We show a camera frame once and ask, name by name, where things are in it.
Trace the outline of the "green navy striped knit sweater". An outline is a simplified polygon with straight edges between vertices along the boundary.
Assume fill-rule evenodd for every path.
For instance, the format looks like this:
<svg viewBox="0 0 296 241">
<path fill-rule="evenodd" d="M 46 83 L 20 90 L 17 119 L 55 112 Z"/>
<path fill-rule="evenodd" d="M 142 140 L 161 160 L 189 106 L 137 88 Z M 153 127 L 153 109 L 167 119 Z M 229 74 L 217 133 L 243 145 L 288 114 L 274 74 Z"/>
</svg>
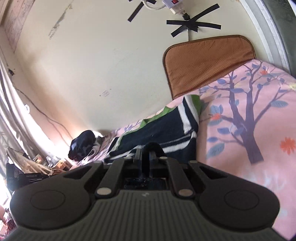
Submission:
<svg viewBox="0 0 296 241">
<path fill-rule="evenodd" d="M 163 116 L 142 123 L 135 131 L 115 138 L 104 159 L 111 164 L 118 158 L 136 153 L 136 149 L 156 143 L 170 158 L 186 164 L 196 159 L 197 133 L 202 103 L 198 95 L 186 95 L 175 108 L 170 108 Z"/>
</svg>

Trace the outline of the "dark navy clothes pile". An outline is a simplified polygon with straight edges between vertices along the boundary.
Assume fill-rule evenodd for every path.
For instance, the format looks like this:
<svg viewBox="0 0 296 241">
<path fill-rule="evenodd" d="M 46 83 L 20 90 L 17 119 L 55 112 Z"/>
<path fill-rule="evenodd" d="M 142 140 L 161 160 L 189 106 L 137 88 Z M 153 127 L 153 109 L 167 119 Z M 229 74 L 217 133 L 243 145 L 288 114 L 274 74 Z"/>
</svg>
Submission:
<svg viewBox="0 0 296 241">
<path fill-rule="evenodd" d="M 70 160 L 80 162 L 92 150 L 96 137 L 91 130 L 82 132 L 78 137 L 72 140 L 68 158 Z"/>
</svg>

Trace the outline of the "white printed garment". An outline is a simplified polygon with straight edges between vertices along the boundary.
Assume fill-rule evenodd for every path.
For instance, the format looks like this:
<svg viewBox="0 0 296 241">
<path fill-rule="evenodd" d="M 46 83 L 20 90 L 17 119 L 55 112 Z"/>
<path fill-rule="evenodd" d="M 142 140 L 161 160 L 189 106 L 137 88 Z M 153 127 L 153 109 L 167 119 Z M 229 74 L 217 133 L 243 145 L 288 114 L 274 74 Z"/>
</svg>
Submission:
<svg viewBox="0 0 296 241">
<path fill-rule="evenodd" d="M 86 156 L 85 160 L 89 161 L 96 157 L 104 148 L 105 148 L 105 137 L 98 136 L 94 142 L 93 147 L 91 148 L 91 151 L 89 154 Z"/>
</svg>

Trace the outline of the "pink floral bed sheet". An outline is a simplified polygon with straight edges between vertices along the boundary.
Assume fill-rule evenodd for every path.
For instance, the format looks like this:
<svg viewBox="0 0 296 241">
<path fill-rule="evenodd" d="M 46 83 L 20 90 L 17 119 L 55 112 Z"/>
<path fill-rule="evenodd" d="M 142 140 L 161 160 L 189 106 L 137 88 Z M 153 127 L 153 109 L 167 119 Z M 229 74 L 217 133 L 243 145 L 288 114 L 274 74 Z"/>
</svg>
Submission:
<svg viewBox="0 0 296 241">
<path fill-rule="evenodd" d="M 273 191 L 280 211 L 273 228 L 295 235 L 295 78 L 252 60 L 194 90 L 203 109 L 198 159 Z"/>
</svg>

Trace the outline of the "cluttered wooden side table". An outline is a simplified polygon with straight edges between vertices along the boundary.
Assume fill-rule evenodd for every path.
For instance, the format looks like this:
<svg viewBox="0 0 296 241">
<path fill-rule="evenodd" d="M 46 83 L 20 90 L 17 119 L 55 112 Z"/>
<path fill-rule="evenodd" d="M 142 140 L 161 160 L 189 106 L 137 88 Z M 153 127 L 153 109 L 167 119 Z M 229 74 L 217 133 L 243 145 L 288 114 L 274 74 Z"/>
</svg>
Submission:
<svg viewBox="0 0 296 241">
<path fill-rule="evenodd" d="M 25 153 L 12 148 L 7 149 L 6 156 L 6 185 L 10 192 L 69 171 L 72 167 L 66 159 L 51 158 L 43 162 L 41 156 L 37 155 L 34 160 L 30 160 Z"/>
</svg>

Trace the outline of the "brown cushion mat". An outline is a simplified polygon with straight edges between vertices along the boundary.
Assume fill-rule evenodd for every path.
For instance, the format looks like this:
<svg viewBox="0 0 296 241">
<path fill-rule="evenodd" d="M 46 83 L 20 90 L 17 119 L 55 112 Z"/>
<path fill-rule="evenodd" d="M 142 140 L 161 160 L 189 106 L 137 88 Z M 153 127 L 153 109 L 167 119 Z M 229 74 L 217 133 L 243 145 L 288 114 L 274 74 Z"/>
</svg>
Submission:
<svg viewBox="0 0 296 241">
<path fill-rule="evenodd" d="M 255 49 L 241 35 L 218 36 L 170 46 L 163 55 L 163 66 L 176 99 L 206 86 L 256 58 Z"/>
</svg>

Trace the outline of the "beige curtain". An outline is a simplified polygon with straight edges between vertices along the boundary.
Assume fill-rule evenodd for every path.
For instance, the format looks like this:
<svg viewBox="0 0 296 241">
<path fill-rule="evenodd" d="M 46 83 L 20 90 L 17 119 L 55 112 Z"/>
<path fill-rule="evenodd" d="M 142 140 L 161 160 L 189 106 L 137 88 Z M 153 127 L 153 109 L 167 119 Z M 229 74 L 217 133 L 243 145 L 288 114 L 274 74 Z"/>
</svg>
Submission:
<svg viewBox="0 0 296 241">
<path fill-rule="evenodd" d="M 33 159 L 52 156 L 51 142 L 35 122 L 14 87 L 1 54 L 1 175 L 6 176 L 8 151 L 16 150 Z"/>
</svg>

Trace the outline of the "white power strip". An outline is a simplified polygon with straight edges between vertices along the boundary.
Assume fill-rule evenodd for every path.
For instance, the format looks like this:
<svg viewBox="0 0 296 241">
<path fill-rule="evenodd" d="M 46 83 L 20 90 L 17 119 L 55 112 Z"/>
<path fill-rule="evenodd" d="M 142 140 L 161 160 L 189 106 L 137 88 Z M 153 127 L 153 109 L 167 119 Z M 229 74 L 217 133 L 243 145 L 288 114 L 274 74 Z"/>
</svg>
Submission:
<svg viewBox="0 0 296 241">
<path fill-rule="evenodd" d="M 159 11 L 164 8 L 168 8 L 174 15 L 184 15 L 186 13 L 185 7 L 182 0 L 162 0 L 162 6 L 150 6 L 146 0 L 143 0 L 144 6 L 152 11 Z"/>
</svg>

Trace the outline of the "black tape strips on wall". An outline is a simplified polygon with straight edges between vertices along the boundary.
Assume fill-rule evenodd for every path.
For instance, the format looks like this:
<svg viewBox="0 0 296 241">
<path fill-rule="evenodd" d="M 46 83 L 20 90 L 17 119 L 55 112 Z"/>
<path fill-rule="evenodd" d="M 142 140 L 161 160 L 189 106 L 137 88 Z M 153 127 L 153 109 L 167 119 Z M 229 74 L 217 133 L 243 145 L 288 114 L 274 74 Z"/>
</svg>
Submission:
<svg viewBox="0 0 296 241">
<path fill-rule="evenodd" d="M 155 0 L 147 1 L 147 4 L 150 6 L 154 6 L 154 7 L 163 5 L 162 1 L 155 1 Z M 135 8 L 135 10 L 132 12 L 132 14 L 129 16 L 129 18 L 127 20 L 129 22 L 132 22 L 133 19 L 140 12 L 140 10 L 144 7 L 145 7 L 144 4 L 142 3 L 142 1 L 140 1 L 138 6 Z M 190 39 L 190 31 L 197 33 L 200 27 L 220 30 L 221 25 L 219 25 L 219 24 L 198 21 L 201 17 L 208 15 L 209 13 L 211 13 L 219 8 L 220 8 L 220 6 L 218 4 L 214 4 L 210 7 L 208 7 L 207 9 L 203 10 L 201 13 L 198 13 L 197 15 L 193 16 L 192 18 L 186 12 L 184 15 L 179 15 L 182 17 L 182 20 L 167 20 L 166 21 L 167 25 L 179 26 L 176 30 L 174 30 L 171 33 L 171 36 L 174 38 L 186 30 L 188 32 L 188 39 Z"/>
</svg>

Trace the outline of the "white window frame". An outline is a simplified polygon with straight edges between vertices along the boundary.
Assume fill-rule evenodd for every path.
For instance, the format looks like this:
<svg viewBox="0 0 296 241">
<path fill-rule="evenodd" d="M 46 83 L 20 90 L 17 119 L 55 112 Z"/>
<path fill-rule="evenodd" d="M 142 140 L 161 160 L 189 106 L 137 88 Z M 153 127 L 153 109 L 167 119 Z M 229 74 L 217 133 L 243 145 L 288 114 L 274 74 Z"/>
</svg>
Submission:
<svg viewBox="0 0 296 241">
<path fill-rule="evenodd" d="M 295 1 L 241 1 L 269 63 L 295 77 Z"/>
</svg>

